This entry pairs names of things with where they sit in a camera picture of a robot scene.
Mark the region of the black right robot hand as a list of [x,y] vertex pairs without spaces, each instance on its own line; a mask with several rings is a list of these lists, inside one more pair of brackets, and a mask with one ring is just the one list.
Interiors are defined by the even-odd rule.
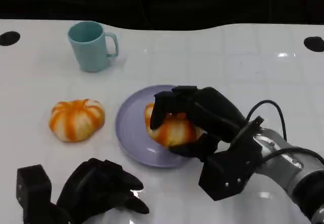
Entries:
[[147,130],[182,157],[204,161],[220,141],[232,142],[247,124],[238,108],[212,87],[176,86],[154,98]]

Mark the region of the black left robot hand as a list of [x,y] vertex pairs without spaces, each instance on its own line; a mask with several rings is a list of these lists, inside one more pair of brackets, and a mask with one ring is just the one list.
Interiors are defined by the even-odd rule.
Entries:
[[84,223],[113,208],[148,214],[148,206],[132,193],[132,190],[142,189],[143,183],[121,165],[91,158],[70,175],[56,205],[65,210],[74,223]]

